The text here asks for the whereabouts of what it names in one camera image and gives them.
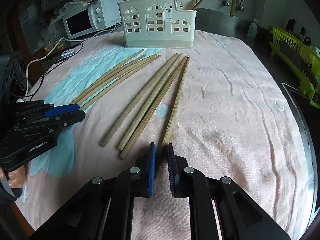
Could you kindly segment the person's left hand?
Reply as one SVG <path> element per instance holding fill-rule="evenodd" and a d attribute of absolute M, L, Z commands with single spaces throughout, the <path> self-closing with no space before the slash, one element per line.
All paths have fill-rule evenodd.
<path fill-rule="evenodd" d="M 23 187 L 26 182 L 26 168 L 21 166 L 18 169 L 8 173 L 8 185 L 12 189 L 19 189 Z"/>

